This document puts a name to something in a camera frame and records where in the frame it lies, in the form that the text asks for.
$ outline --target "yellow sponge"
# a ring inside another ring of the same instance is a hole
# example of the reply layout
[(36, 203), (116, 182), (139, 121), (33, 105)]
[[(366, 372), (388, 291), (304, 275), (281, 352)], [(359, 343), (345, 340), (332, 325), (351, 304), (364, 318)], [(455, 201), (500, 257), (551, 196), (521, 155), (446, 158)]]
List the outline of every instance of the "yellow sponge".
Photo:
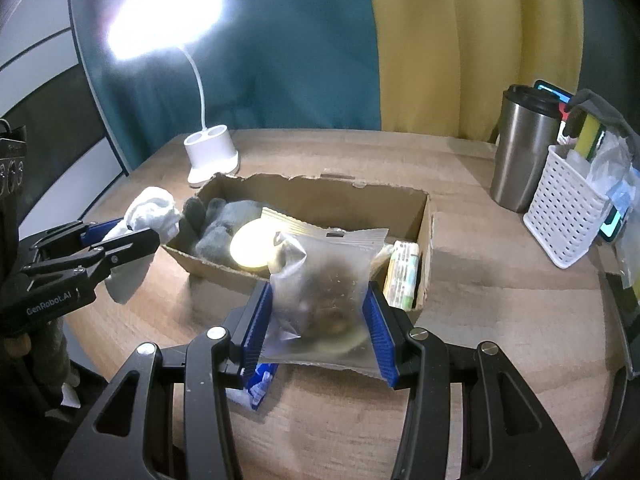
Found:
[(580, 153), (586, 160), (589, 160), (589, 154), (596, 137), (600, 132), (600, 121), (594, 116), (587, 114), (584, 118), (584, 124), (578, 136), (578, 142), (575, 145), (575, 151)]

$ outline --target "curtain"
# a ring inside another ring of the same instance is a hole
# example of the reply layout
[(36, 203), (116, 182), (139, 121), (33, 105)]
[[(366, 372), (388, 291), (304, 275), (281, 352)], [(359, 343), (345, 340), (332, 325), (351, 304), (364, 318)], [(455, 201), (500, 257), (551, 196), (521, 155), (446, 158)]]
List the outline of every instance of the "curtain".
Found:
[(582, 0), (372, 0), (382, 130), (489, 140), (510, 84), (575, 92)]

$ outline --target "screw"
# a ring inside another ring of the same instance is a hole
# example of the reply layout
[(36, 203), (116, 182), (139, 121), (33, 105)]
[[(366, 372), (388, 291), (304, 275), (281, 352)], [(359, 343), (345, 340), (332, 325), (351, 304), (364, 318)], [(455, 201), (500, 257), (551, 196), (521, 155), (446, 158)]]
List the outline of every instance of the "screw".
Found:
[(416, 326), (409, 330), (409, 336), (411, 337), (411, 339), (424, 341), (429, 337), (429, 331), (426, 328), (420, 328), (419, 326)]
[(498, 345), (491, 341), (485, 341), (480, 345), (480, 349), (487, 355), (496, 355), (498, 353)]
[(214, 341), (217, 341), (218, 339), (222, 339), (225, 335), (226, 335), (226, 328), (223, 326), (215, 326), (207, 330), (207, 337), (209, 339), (213, 339)]
[(138, 348), (136, 348), (136, 352), (140, 355), (149, 355), (156, 351), (156, 345), (153, 343), (142, 343)]

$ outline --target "wooden table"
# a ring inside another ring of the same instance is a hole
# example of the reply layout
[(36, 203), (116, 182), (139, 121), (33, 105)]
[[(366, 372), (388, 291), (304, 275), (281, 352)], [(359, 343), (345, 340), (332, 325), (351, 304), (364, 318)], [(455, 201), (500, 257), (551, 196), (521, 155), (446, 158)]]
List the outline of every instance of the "wooden table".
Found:
[[(494, 146), (343, 130), (238, 131), (234, 143), (242, 176), (338, 173), (426, 190), (433, 252), (428, 300), (418, 323), (446, 342), (497, 342), (540, 398), (582, 471), (593, 465), (612, 374), (622, 364), (597, 274), (603, 261), (610, 265), (609, 255), (592, 250), (567, 270), (553, 266), (521, 217), (488, 195)], [(188, 169), (182, 138), (176, 138), (111, 191), (89, 219), (122, 215), (146, 186), (164, 187), (181, 206), (193, 193)], [(101, 285), (95, 303), (67, 319), (110, 378), (141, 342), (187, 343), (246, 300), (190, 277), (159, 250), (129, 303), (114, 303)], [(257, 413), (231, 404), (245, 478), (388, 479), (406, 398), (406, 392), (354, 372), (283, 365)], [(178, 392), (178, 443), (181, 400)], [(460, 472), (461, 434), (460, 393), (454, 391), (448, 478)]]

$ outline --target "white cloth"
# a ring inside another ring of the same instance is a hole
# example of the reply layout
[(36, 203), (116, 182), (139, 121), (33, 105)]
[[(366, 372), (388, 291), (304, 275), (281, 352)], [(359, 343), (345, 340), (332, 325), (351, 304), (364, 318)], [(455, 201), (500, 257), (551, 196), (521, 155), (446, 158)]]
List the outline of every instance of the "white cloth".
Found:
[[(151, 228), (158, 233), (160, 243), (165, 244), (178, 234), (181, 217), (171, 193), (161, 187), (147, 187), (103, 240)], [(150, 254), (111, 269), (111, 274), (104, 280), (111, 299), (119, 304), (127, 303), (142, 285), (153, 260), (154, 255)]]

